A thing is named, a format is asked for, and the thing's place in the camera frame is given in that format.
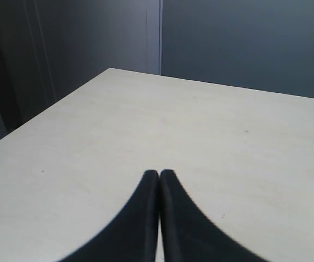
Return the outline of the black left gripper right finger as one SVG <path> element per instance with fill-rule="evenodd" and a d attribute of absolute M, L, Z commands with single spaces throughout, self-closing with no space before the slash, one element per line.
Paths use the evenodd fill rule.
<path fill-rule="evenodd" d="M 165 261 L 265 261 L 215 226 L 173 170 L 163 170 L 159 184 Z"/>

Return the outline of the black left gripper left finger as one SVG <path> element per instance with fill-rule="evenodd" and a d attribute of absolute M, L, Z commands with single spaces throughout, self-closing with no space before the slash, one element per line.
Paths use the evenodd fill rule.
<path fill-rule="evenodd" d="M 155 261 L 159 223 L 159 175 L 144 172 L 116 217 L 62 261 Z"/>

